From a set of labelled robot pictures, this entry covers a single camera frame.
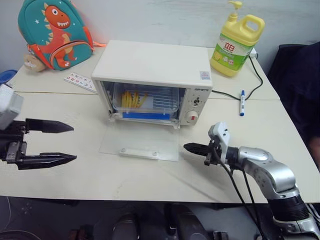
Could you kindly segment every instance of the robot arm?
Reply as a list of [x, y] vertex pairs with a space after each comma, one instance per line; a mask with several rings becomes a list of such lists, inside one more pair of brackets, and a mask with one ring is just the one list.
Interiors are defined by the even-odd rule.
[[320, 231], [300, 197], [293, 172], [283, 163], [259, 148], [230, 147], [226, 123], [213, 125], [208, 135], [208, 146], [188, 143], [184, 148], [206, 156], [205, 165], [228, 164], [231, 170], [244, 170], [251, 175], [267, 199], [274, 223], [288, 234], [310, 233], [320, 239]]
[[59, 121], [38, 119], [14, 121], [20, 113], [22, 103], [23, 98], [12, 88], [0, 85], [0, 160], [16, 164], [19, 170], [24, 170], [51, 168], [76, 159], [76, 156], [59, 152], [26, 155], [27, 143], [24, 141], [24, 135], [29, 131], [62, 133], [74, 129]]

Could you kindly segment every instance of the oven control knob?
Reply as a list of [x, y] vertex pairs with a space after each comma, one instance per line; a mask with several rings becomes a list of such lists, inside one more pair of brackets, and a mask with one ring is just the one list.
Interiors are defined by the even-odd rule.
[[196, 111], [188, 111], [185, 114], [185, 120], [189, 124], [196, 124], [198, 120], [198, 113]]

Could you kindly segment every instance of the backpack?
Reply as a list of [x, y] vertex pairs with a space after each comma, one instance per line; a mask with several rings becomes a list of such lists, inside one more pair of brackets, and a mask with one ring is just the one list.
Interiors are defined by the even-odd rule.
[[50, 69], [70, 68], [94, 50], [90, 32], [70, 0], [24, 0], [18, 26], [29, 52]]

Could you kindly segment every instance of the yellow bottle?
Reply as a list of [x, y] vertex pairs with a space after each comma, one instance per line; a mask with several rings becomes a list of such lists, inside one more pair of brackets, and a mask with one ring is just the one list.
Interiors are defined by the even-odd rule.
[[[258, 42], [265, 28], [265, 21], [250, 14], [237, 21], [237, 11], [242, 7], [242, 2], [229, 1], [228, 3], [234, 5], [235, 12], [229, 15], [222, 27], [210, 64], [220, 73], [232, 77], [241, 70], [251, 50]], [[248, 22], [256, 24], [257, 30], [249, 27]]]

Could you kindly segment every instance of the marker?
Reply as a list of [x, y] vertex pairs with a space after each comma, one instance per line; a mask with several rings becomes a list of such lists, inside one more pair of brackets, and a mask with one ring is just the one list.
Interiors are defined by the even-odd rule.
[[245, 115], [245, 90], [241, 91], [240, 97], [240, 116]]

